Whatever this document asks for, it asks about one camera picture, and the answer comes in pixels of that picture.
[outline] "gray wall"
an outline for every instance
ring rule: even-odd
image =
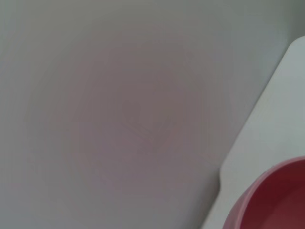
[[[2,227],[198,228],[302,2],[1,0]]]

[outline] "plastic bowl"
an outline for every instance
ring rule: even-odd
[[[235,203],[223,229],[305,229],[305,156],[264,172]]]

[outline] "white countertop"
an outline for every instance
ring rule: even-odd
[[[243,126],[220,172],[203,229],[222,229],[240,195],[277,163],[305,155],[305,37],[294,41]]]

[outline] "red bowl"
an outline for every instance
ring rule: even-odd
[[[264,172],[235,203],[223,229],[305,229],[305,156]]]

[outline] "bowl rim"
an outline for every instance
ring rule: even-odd
[[[279,169],[282,169],[285,166],[291,165],[296,162],[304,161],[305,162],[305,156],[298,156],[291,159],[288,159],[286,161],[280,162],[279,164],[271,167],[267,171],[261,174],[258,179],[250,186],[248,192],[246,193],[243,203],[241,207],[239,208],[237,212],[237,219],[234,226],[234,229],[241,229],[241,224],[244,218],[245,211],[248,207],[248,204],[250,202],[250,199],[252,198],[254,192],[258,189],[258,187],[275,171],[278,171]]]

